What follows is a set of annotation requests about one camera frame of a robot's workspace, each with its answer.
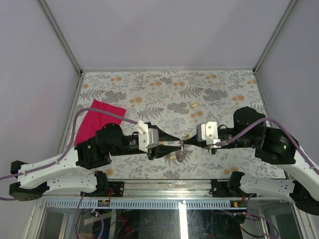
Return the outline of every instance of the table surface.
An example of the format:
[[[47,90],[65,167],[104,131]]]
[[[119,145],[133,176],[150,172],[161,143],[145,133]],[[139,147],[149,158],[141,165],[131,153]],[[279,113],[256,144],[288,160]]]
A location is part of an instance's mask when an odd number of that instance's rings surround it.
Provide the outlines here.
[[[199,123],[216,121],[232,127],[233,113],[241,107],[265,114],[256,83],[248,70],[87,72],[76,111],[90,107],[96,99],[125,108],[129,119],[150,121],[179,138],[192,137]],[[84,115],[77,121],[76,132]],[[122,122],[121,127],[125,134],[135,131],[133,124]],[[112,163],[100,170],[113,179],[226,179],[232,171],[285,178],[282,169],[255,158],[253,149],[225,149],[209,155],[192,145],[154,161],[145,154],[112,157]]]

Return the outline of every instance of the white wall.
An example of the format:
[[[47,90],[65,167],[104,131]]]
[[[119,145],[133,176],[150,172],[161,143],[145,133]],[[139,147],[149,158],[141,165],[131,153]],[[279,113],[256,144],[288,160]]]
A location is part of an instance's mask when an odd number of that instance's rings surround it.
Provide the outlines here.
[[[35,0],[0,1],[0,176],[52,157],[76,73]],[[0,182],[8,196],[9,179]],[[22,237],[33,202],[0,201],[0,238]]]
[[[271,115],[319,164],[319,1],[302,0],[259,72]]]
[[[47,0],[83,69],[253,68],[290,0]]]

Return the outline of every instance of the folded cloth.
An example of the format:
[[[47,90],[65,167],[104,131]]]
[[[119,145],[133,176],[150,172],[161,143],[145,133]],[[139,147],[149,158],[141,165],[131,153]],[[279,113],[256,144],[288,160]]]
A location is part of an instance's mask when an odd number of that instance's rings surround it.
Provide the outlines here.
[[[97,100],[93,101],[91,108],[108,111],[122,117],[125,115],[126,112],[126,109],[112,106]],[[84,142],[89,138],[95,136],[95,131],[100,130],[107,123],[116,123],[120,125],[121,122],[122,120],[118,118],[108,116],[99,112],[89,111],[85,115],[79,127],[79,131],[76,135],[74,144],[77,145],[78,143]]]

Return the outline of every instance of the pink fabric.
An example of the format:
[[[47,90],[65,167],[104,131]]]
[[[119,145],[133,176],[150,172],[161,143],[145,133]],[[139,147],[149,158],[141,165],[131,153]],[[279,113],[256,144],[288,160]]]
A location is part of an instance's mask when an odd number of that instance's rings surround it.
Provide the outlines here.
[[[97,100],[93,101],[91,108],[108,111],[122,117],[125,115],[125,112],[126,112],[126,109],[112,106]],[[107,123],[116,123],[119,125],[121,122],[122,121],[118,118],[101,114],[98,112],[89,111],[85,115],[80,125],[74,144],[77,145],[78,143],[84,142],[87,139],[95,136],[95,131],[100,130]]]

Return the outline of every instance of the bright light strip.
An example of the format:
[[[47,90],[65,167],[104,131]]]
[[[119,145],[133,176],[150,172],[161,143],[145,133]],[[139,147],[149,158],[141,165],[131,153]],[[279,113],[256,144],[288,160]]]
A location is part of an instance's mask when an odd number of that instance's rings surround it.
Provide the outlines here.
[[[187,223],[187,213],[186,213],[186,201],[183,203],[178,203],[179,210],[179,227],[180,227],[180,238],[188,239],[188,223]]]

